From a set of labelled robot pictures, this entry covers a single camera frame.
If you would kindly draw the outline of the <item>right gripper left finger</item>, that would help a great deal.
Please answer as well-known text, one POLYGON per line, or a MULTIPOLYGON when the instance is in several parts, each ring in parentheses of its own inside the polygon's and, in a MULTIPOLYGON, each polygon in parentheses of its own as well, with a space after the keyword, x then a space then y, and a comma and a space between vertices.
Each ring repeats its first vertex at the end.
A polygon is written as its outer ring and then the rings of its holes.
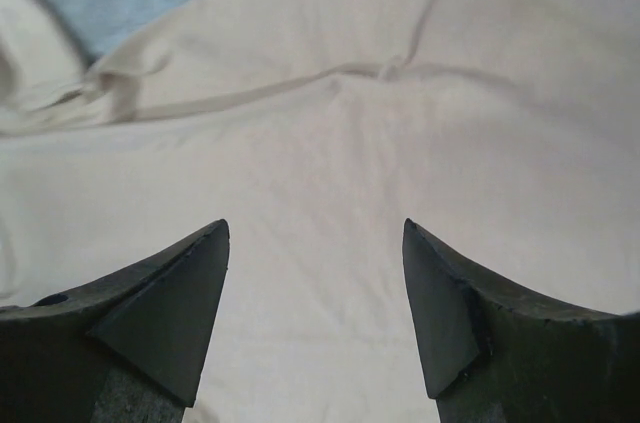
POLYGON ((178 422, 193 406, 228 268, 215 221, 85 285, 1 311, 5 422, 178 422))

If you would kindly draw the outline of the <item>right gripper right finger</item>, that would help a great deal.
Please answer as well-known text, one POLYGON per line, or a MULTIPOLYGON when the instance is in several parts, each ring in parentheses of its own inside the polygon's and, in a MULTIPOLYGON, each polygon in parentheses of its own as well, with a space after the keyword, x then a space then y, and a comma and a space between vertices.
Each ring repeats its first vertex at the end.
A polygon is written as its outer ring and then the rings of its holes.
POLYGON ((639 317, 566 303, 464 257, 413 221, 403 268, 443 422, 635 422, 639 317))

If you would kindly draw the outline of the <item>beige t-shirt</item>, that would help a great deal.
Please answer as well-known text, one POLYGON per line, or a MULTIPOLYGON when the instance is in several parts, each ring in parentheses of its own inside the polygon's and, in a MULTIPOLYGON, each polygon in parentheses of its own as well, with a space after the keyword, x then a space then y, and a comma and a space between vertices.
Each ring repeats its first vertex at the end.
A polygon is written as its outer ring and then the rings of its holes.
POLYGON ((639 306, 639 0, 193 0, 1 143, 1 301, 225 219, 189 422, 433 422, 411 219, 542 293, 639 306))

